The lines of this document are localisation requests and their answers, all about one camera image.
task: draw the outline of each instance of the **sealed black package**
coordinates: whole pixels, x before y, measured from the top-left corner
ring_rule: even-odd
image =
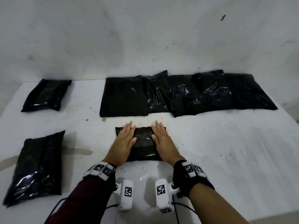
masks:
[[[29,93],[21,112],[44,109],[60,110],[61,100],[72,80],[45,80]]]
[[[144,93],[147,96],[148,113],[170,112],[168,73],[163,71],[154,76],[143,76]]]
[[[174,117],[207,112],[209,104],[192,83],[191,75],[171,75],[166,78],[170,91],[170,110]]]
[[[116,136],[118,136],[122,129],[122,127],[115,128]],[[156,144],[151,136],[152,134],[154,134],[154,132],[151,127],[135,129],[133,137],[136,137],[137,140],[131,149],[127,162],[136,160],[162,160],[157,152]]]
[[[251,74],[226,73],[237,109],[278,109]]]
[[[192,75],[192,81],[210,104],[209,111],[235,108],[233,96],[223,70],[196,73]]]
[[[101,117],[147,116],[147,97],[142,76],[107,78],[100,108]]]
[[[26,139],[3,205],[40,196],[61,195],[61,143],[65,131]]]

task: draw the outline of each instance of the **white tabletop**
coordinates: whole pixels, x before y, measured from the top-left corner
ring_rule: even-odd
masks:
[[[177,118],[155,113],[102,121],[99,110],[104,84],[105,80],[72,82],[59,112],[21,113],[37,83],[23,83],[17,91],[0,118],[0,161],[19,155],[25,139],[62,130],[63,145],[69,148],[67,153],[74,154],[62,156],[61,196],[36,198],[8,209],[1,206],[0,223],[43,223],[83,173],[104,158],[116,137],[115,127],[130,120],[137,127],[162,121],[180,153],[200,164],[216,190],[247,220],[299,210],[299,126],[278,104],[276,111],[224,110]],[[14,168],[0,172],[1,201]],[[158,161],[135,161],[118,168],[118,182],[122,178],[134,182],[133,208],[126,213],[110,208],[101,223],[176,223],[174,212],[162,214],[155,207],[154,182],[160,178],[170,181],[172,173],[170,165]],[[189,203],[187,198],[179,200]],[[112,195],[108,205],[115,202]],[[178,206],[178,216],[181,223],[200,223],[184,207]]]

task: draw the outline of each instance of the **maroon sleeve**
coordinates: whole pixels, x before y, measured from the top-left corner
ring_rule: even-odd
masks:
[[[107,181],[86,176],[45,224],[99,223],[114,189],[115,172]]]

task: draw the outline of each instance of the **wire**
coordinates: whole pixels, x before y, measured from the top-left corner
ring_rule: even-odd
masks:
[[[118,206],[118,204],[113,204],[113,205],[111,205],[111,206],[106,207],[105,210],[108,209],[108,208],[111,208],[111,207],[117,207],[117,206]]]
[[[53,214],[53,212],[55,211],[55,209],[57,208],[57,206],[60,204],[61,201],[66,200],[66,198],[62,198],[60,201],[58,201],[58,203],[55,205],[55,207],[53,208],[53,210],[51,211],[51,213],[49,214],[48,218],[46,219],[45,223],[48,221],[48,219],[50,218],[50,216]]]
[[[172,195],[172,201],[173,201],[173,205],[174,205],[174,211],[176,212],[176,220],[177,220],[178,224],[180,224],[180,221],[178,220],[178,213],[176,211],[176,204],[174,203],[174,197],[173,197],[173,195]]]
[[[192,208],[188,207],[188,206],[185,205],[185,204],[181,204],[181,203],[177,203],[177,202],[173,202],[172,204],[178,204],[178,205],[184,206],[185,208],[190,209],[191,211],[193,211],[193,212],[196,214],[196,211],[194,211]]]

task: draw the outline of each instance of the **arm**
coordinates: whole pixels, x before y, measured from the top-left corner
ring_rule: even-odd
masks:
[[[136,142],[132,138],[136,126],[132,121],[125,124],[111,146],[104,162],[111,163],[116,167],[123,165]],[[68,196],[56,213],[54,213],[46,224],[66,223],[93,223],[101,220],[107,202],[115,188],[115,173],[107,181],[98,176],[88,175],[78,183],[76,188]]]
[[[179,160],[186,160],[180,155],[163,124],[155,121],[152,125],[153,140],[161,158],[172,167]],[[198,183],[189,193],[190,201],[202,224],[231,224],[248,222],[215,190]]]

